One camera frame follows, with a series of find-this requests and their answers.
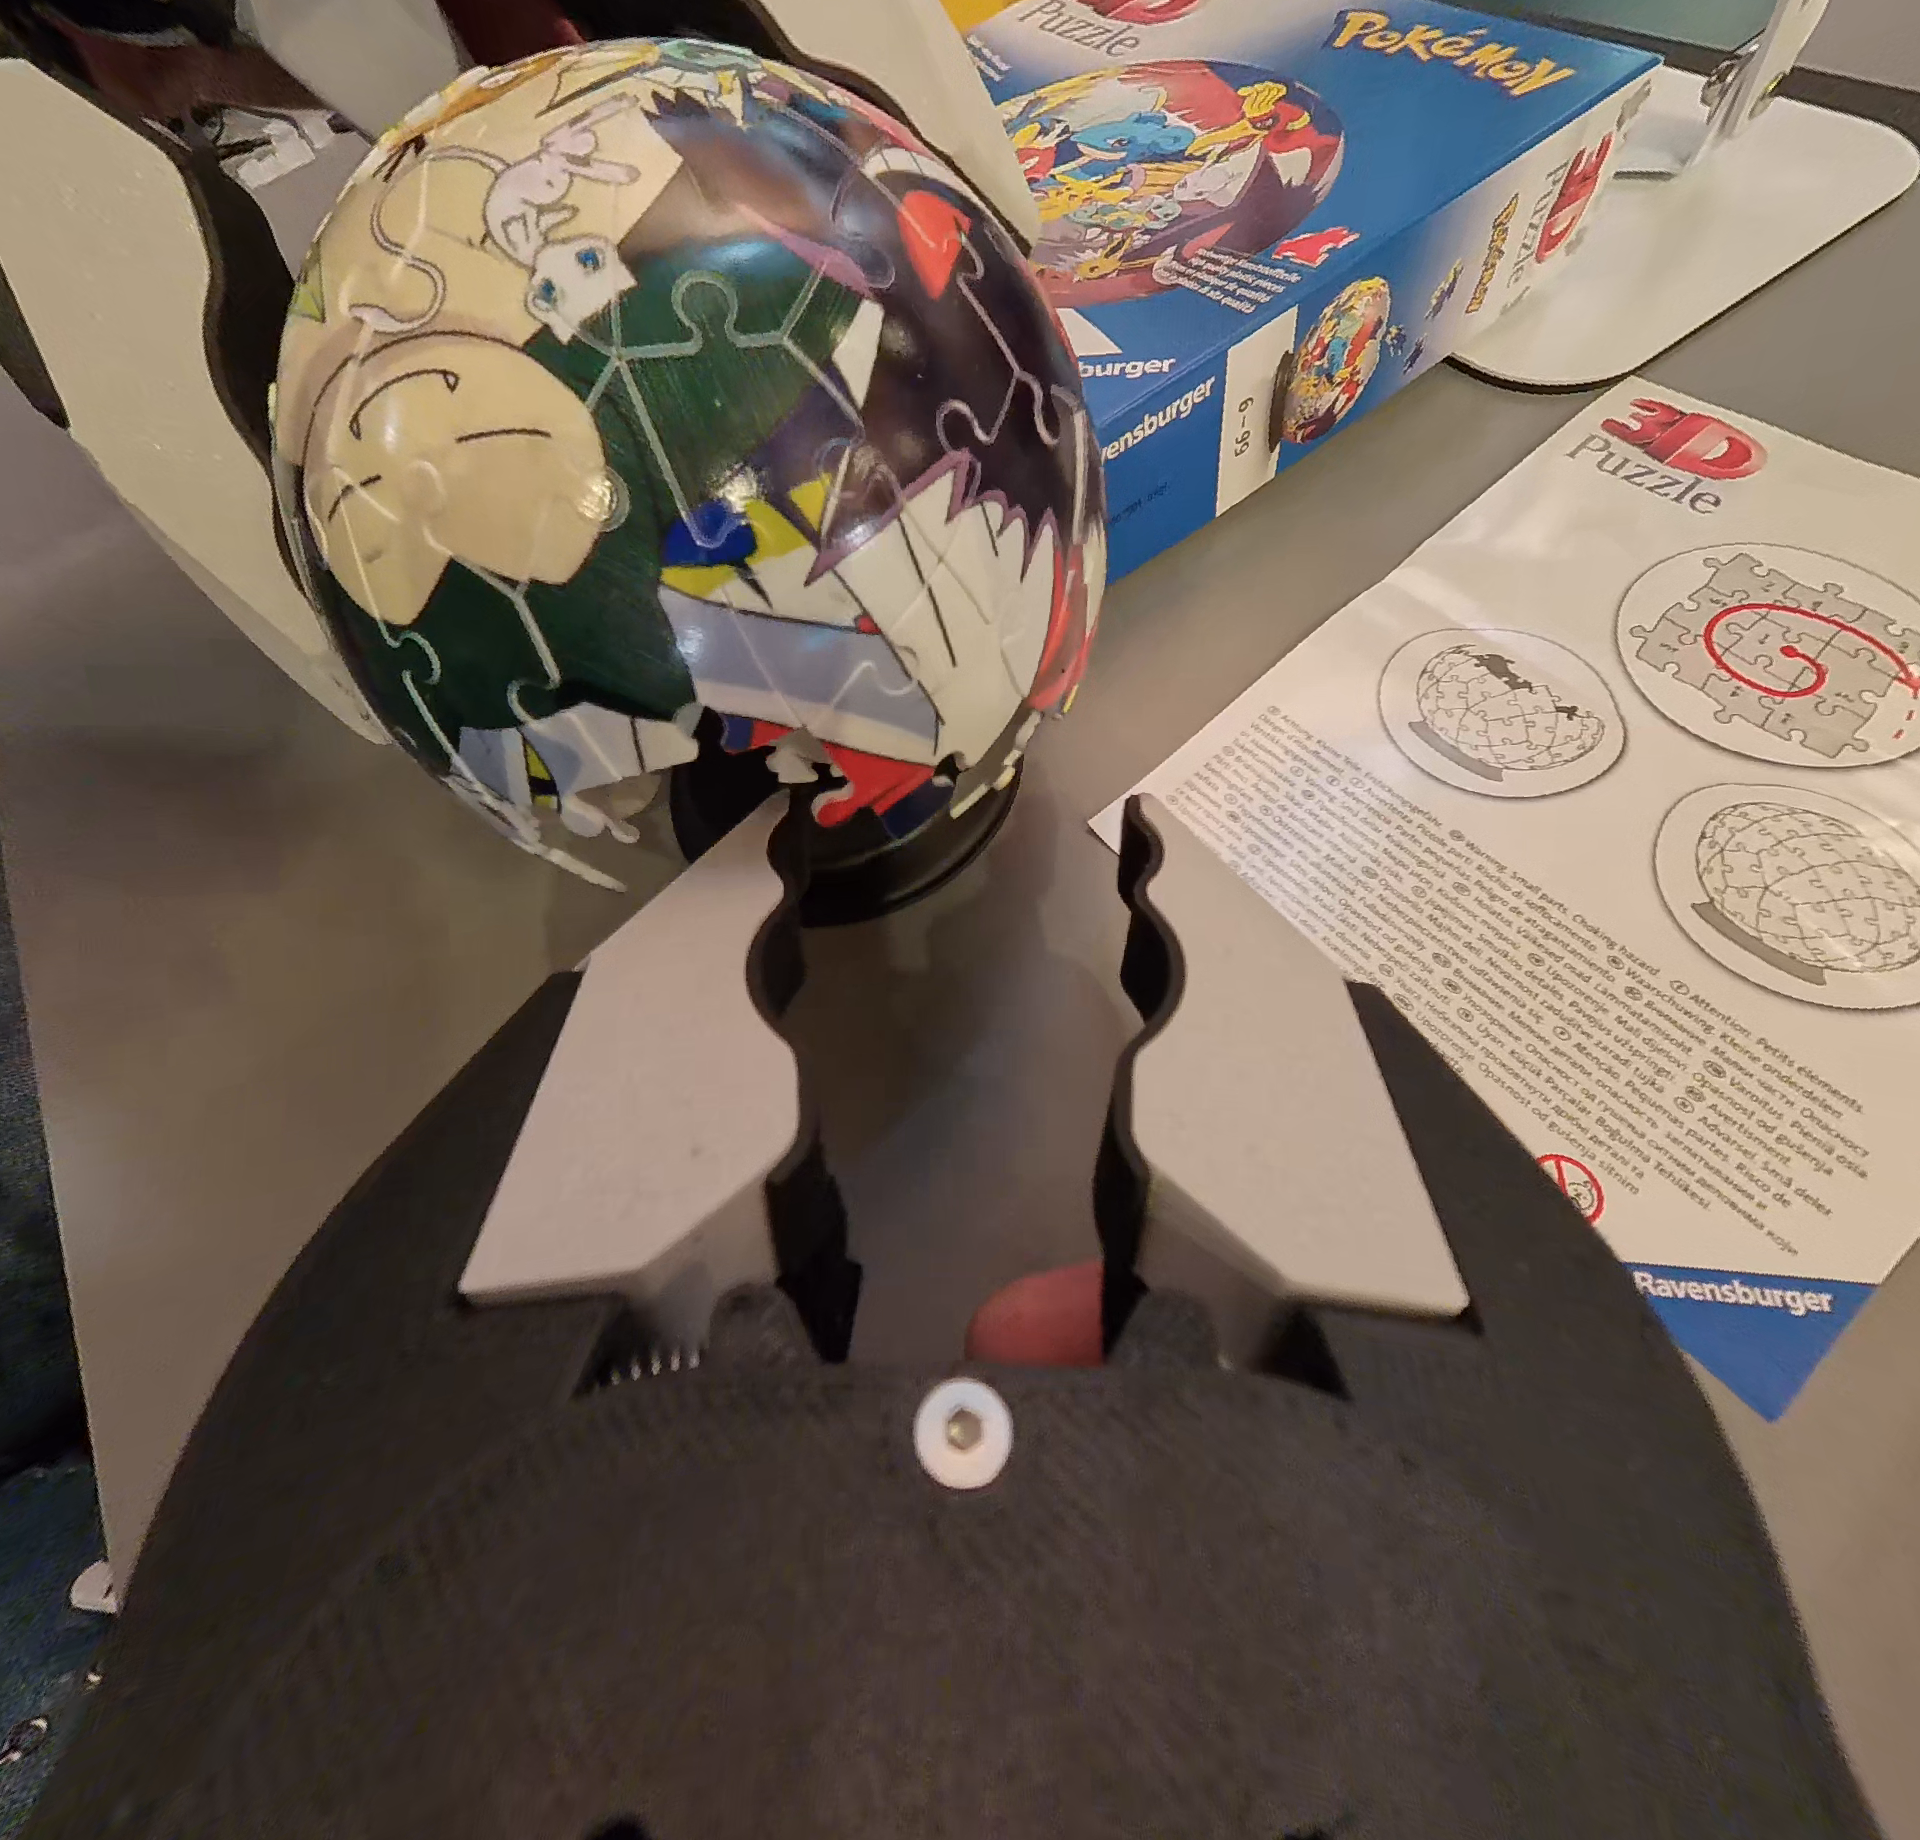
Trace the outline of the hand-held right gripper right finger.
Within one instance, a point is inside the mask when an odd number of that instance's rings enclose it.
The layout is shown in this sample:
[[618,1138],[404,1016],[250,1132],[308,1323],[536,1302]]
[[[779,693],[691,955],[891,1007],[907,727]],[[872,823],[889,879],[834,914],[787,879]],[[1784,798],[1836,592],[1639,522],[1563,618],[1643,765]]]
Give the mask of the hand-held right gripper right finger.
[[1101,1343],[1150,1296],[1260,1369],[1303,1308],[1450,1326],[1470,1291],[1338,967],[1159,797],[1122,802],[1122,1048],[1094,1173]]

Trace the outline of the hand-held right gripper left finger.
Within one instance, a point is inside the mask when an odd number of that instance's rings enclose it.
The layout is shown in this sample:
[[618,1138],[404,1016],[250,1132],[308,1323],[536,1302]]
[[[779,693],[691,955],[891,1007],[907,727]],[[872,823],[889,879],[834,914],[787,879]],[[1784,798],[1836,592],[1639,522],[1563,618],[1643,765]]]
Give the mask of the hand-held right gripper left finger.
[[650,1355],[691,1358],[721,1298],[768,1287],[848,1358],[859,1267],[782,1028],[806,881],[803,805],[766,801],[588,955],[466,1302],[622,1301]]

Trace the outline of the colourful puzzle ball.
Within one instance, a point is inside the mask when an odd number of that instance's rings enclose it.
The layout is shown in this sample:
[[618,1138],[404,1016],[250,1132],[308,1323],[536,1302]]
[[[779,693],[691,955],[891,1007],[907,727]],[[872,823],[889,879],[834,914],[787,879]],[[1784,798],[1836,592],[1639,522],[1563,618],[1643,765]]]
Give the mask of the colourful puzzle ball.
[[699,748],[814,817],[1015,772],[1088,670],[1108,515],[1018,241],[848,88],[695,37],[472,69],[306,250],[272,473],[385,736],[517,850]]

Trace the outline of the black ball stand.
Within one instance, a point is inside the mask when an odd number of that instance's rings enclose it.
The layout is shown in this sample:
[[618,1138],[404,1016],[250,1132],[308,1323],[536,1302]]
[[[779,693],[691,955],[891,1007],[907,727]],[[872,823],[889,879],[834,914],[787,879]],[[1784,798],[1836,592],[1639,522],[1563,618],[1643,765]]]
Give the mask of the black ball stand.
[[680,855],[691,865],[763,802],[798,809],[806,887],[798,914],[806,929],[861,925],[902,912],[941,892],[993,844],[1019,797],[1021,769],[982,791],[954,815],[949,791],[910,797],[887,815],[857,809],[827,826],[814,815],[826,783],[779,783],[768,751],[728,753],[703,746],[668,775],[666,812]]

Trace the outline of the blue puzzle box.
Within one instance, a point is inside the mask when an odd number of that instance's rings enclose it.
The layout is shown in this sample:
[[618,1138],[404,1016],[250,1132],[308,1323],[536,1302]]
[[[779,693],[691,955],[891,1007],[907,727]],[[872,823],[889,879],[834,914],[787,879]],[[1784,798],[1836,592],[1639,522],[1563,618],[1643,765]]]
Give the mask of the blue puzzle box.
[[1117,583],[1570,259],[1658,55],[1436,0],[1018,0],[968,32]]

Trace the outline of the white instruction sheet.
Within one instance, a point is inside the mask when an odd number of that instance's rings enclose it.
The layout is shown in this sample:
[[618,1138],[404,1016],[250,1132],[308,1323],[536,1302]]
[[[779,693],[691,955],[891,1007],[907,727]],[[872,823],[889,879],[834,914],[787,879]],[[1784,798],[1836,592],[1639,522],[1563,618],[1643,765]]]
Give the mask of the white instruction sheet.
[[1139,783],[1767,1423],[1916,1247],[1916,534],[1624,380]]

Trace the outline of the white metal stand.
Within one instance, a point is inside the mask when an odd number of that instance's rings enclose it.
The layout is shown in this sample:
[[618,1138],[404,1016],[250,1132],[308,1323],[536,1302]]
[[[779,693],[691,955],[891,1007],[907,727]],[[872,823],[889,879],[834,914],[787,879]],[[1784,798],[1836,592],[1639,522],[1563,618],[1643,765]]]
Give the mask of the white metal stand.
[[1616,382],[1916,183],[1900,132],[1780,97],[1833,0],[1448,3],[1661,59],[1571,264],[1459,353],[1493,382]]

